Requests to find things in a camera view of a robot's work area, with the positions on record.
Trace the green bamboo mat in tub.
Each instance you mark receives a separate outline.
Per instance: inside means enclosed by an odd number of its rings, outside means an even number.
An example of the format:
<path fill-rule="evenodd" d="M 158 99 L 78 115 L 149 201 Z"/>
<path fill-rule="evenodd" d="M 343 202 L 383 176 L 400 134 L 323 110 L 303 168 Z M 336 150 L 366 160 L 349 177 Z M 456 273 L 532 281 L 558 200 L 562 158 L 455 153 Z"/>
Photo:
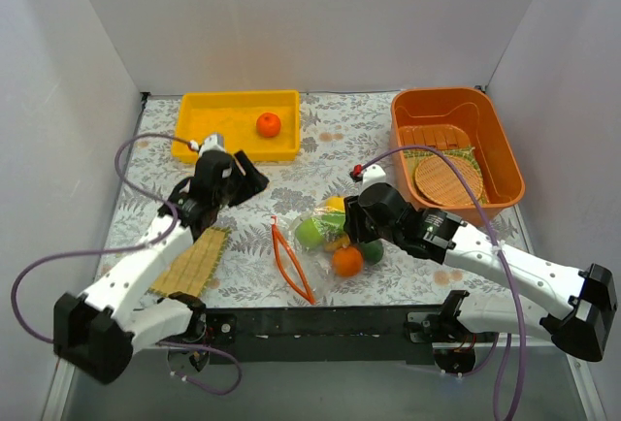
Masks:
<path fill-rule="evenodd" d="M 444 150 L 442 153 L 444 154 L 444 156 L 446 158 L 447 158 L 447 155 L 455 155 L 455 156 L 463 156 L 463 157 L 466 157 L 466 158 L 472 160 L 477 165 L 478 169 L 480 170 L 480 173 L 482 174 L 481 169 L 480 169 L 476 159 L 474 158 L 474 149 L 471 146 L 467 147 L 467 148 L 462 148 L 462 149 Z M 431 156 L 431 155 L 436 155 L 436 154 L 432 153 L 432 152 L 429 152 L 429 151 L 423 151 L 423 150 L 420 150 L 420 149 L 417 149 L 417 150 L 406 150 L 404 152 L 404 157 L 405 157 L 406 162 L 407 162 L 407 167 L 408 167 L 408 172 L 409 172 L 409 175 L 410 175 L 410 179 L 411 179 L 411 181 L 413 183 L 413 186 L 414 186 L 414 188 L 416 190 L 416 193 L 421 198 L 423 198 L 426 201 L 428 201 L 428 200 L 421 196 L 420 192 L 418 191 L 418 189 L 416 188 L 416 186 L 414 184 L 414 181 L 413 181 L 413 171 L 416 168 L 416 166 L 418 165 L 418 163 L 423 158 L 425 158 L 427 156 Z M 484 188 L 483 195 L 481 196 L 479 202 L 481 204 L 486 202 L 485 188 Z"/>

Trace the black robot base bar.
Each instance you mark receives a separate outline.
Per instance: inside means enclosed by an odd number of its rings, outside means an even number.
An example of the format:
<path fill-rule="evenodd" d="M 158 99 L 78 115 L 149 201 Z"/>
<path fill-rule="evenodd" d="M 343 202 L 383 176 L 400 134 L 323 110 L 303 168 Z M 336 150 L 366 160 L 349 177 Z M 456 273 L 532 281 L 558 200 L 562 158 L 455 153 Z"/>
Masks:
<path fill-rule="evenodd" d="M 164 341 L 203 344 L 242 363 L 405 361 L 432 365 L 435 351 L 472 353 L 490 343 L 473 337 L 441 305 L 209 308 L 188 336 Z"/>

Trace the orange plastic tub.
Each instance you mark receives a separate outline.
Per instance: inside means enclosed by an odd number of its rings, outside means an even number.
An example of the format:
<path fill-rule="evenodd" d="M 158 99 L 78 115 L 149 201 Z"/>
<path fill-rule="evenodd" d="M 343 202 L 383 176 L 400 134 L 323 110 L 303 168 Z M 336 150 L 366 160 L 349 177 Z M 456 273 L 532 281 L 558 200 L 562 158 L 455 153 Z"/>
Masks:
<path fill-rule="evenodd" d="M 468 87 L 420 88 L 399 93 L 391 104 L 392 147 L 399 143 L 397 130 L 408 125 L 449 124 L 463 130 L 471 141 L 484 180 L 488 218 L 516 205 L 525 185 L 492 101 Z"/>

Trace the dark green fake avocado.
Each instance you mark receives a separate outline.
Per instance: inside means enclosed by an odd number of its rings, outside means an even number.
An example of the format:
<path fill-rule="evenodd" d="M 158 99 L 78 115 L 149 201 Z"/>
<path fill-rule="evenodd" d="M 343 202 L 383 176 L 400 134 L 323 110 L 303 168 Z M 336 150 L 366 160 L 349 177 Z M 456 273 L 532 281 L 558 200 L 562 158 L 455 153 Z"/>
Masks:
<path fill-rule="evenodd" d="M 356 248 L 362 254 L 363 260 L 368 265 L 379 263 L 384 255 L 384 247 L 381 240 L 375 240 L 368 243 L 358 243 Z"/>

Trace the round woven bamboo basket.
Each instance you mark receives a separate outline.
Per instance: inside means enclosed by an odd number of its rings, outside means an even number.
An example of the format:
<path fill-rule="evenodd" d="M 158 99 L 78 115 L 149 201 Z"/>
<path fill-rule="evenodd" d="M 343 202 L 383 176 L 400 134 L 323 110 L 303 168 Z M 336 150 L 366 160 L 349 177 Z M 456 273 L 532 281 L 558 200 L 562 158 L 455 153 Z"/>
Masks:
<path fill-rule="evenodd" d="M 447 159 L 479 201 L 484 183 L 477 165 L 463 156 L 447 155 Z M 418 163 L 413 171 L 413 181 L 422 197 L 439 206 L 469 206 L 473 203 L 462 181 L 437 155 L 427 156 Z"/>

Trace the clear zip top bag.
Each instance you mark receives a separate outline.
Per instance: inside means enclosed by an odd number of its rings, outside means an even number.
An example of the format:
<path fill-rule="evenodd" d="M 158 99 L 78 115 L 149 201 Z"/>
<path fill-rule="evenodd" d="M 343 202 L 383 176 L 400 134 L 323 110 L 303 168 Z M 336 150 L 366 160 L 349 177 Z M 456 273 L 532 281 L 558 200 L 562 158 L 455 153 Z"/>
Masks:
<path fill-rule="evenodd" d="M 272 216 L 270 220 L 276 267 L 285 283 L 302 301 L 312 306 L 327 305 L 330 296 L 341 283 L 355 277 L 340 277 L 332 268 L 332 256 L 336 250 L 357 245 L 346 233 L 340 237 L 325 239 L 325 244 L 315 249 L 305 249 L 295 239 L 295 228 L 303 220 L 326 212 L 335 211 L 327 210 L 322 202 L 293 220 L 279 220 L 276 216 Z M 375 265 L 368 265 L 364 261 L 362 272 L 367 266 Z"/>

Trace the light green fake apple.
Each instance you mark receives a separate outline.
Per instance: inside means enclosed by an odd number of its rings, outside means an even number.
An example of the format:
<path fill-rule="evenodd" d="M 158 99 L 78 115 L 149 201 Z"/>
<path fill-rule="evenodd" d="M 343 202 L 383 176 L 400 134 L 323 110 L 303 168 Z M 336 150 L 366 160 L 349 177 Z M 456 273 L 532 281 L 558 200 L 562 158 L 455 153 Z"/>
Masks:
<path fill-rule="evenodd" d="M 294 231 L 299 245 L 305 249 L 315 249 L 325 244 L 325 228 L 323 222 L 314 217 L 303 220 Z"/>

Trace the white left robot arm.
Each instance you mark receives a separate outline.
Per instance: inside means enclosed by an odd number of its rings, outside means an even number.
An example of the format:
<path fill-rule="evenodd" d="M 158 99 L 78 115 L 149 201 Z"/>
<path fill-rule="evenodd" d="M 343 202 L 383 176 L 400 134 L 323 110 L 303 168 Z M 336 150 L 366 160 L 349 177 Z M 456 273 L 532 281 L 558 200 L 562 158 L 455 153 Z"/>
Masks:
<path fill-rule="evenodd" d="M 269 183 L 243 151 L 209 149 L 193 176 L 173 189 L 143 234 L 123 257 L 80 295 L 63 294 L 53 309 L 53 350 L 102 384 L 120 377 L 132 357 L 161 341 L 195 344 L 209 329 L 207 307 L 180 291 L 138 309 L 140 299 L 217 220 L 264 191 Z"/>

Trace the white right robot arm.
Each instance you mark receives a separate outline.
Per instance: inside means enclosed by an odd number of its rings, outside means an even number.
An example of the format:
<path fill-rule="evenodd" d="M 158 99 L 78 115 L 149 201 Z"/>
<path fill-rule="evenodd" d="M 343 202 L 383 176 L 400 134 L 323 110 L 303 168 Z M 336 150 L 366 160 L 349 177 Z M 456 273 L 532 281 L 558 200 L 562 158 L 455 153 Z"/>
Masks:
<path fill-rule="evenodd" d="M 508 304 L 465 297 L 439 317 L 449 340 L 498 332 L 551 341 L 571 356 L 600 362 L 618 308 L 611 270 L 564 266 L 493 241 L 459 216 L 418 210 L 390 184 L 344 200 L 344 230 L 354 243 L 384 240 L 413 258 L 479 275 L 512 293 Z"/>

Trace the orange fake tangerine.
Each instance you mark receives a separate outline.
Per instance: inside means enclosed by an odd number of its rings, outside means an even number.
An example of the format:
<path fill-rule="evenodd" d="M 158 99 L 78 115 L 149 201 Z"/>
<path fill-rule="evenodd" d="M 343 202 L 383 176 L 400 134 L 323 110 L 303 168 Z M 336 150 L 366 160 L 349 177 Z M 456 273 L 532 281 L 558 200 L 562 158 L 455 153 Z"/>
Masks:
<path fill-rule="evenodd" d="M 340 277 L 352 277 L 363 270 L 364 258 L 355 246 L 342 247 L 332 256 L 332 268 Z"/>
<path fill-rule="evenodd" d="M 281 120 L 276 113 L 265 112 L 256 119 L 256 131 L 263 138 L 275 138 L 281 130 Z"/>

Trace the yellow fake lemon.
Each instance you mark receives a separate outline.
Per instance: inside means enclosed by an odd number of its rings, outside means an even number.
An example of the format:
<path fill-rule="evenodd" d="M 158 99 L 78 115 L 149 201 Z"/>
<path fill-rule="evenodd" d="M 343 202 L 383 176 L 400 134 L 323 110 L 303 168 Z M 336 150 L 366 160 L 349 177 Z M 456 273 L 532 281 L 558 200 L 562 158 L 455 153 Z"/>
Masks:
<path fill-rule="evenodd" d="M 323 202 L 327 210 L 344 212 L 344 197 L 332 196 Z"/>

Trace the yellow plastic tray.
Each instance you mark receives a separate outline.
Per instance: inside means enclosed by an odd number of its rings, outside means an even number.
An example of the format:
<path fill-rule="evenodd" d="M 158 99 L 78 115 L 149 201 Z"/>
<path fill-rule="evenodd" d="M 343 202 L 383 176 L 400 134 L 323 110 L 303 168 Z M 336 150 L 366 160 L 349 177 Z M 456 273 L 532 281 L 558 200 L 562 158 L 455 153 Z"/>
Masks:
<path fill-rule="evenodd" d="M 264 113 L 280 121 L 280 130 L 265 137 L 257 130 Z M 298 155 L 301 143 L 300 94 L 296 90 L 188 93 L 180 102 L 171 154 L 179 161 L 193 164 L 197 153 L 187 141 L 202 143 L 210 134 L 224 139 L 224 148 L 242 150 L 253 162 L 288 162 Z"/>

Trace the square bamboo mat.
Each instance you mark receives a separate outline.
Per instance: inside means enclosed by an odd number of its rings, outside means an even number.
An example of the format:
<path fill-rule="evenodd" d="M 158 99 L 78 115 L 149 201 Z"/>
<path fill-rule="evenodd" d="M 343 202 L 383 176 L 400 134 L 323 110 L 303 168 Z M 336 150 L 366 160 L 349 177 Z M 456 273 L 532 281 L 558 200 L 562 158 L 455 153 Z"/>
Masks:
<path fill-rule="evenodd" d="M 200 298 L 220 263 L 229 236 L 229 229 L 207 229 L 157 278 L 148 291 L 160 297 L 181 292 Z"/>

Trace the green fake pepper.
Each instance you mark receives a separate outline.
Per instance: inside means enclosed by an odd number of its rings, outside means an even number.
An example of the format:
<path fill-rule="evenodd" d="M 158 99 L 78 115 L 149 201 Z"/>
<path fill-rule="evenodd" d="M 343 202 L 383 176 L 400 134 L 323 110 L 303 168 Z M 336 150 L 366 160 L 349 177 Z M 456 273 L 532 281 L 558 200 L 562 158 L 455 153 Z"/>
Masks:
<path fill-rule="evenodd" d="M 323 238 L 336 238 L 344 234 L 345 213 L 326 212 L 314 218 L 317 231 Z"/>

